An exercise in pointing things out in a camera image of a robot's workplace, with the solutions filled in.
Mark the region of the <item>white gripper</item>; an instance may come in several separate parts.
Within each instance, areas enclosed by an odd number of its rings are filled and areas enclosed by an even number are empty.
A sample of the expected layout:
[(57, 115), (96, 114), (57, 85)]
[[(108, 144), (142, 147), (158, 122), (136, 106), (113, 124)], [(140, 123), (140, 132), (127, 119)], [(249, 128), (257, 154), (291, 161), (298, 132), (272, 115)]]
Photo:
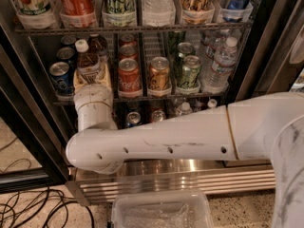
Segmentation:
[(101, 85), (85, 85), (78, 70), (74, 71), (73, 87), (78, 130), (89, 128), (113, 129), (113, 94), (108, 65), (101, 63)]

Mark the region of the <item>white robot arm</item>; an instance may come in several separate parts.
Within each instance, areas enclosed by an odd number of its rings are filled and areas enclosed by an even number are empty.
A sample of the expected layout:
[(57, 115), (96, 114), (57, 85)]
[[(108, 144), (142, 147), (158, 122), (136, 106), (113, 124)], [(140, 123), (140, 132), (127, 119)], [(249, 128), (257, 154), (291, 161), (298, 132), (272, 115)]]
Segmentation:
[(304, 224), (304, 93), (277, 92), (122, 130), (84, 129), (72, 165), (113, 173), (125, 160), (267, 160), (275, 171), (272, 228)]

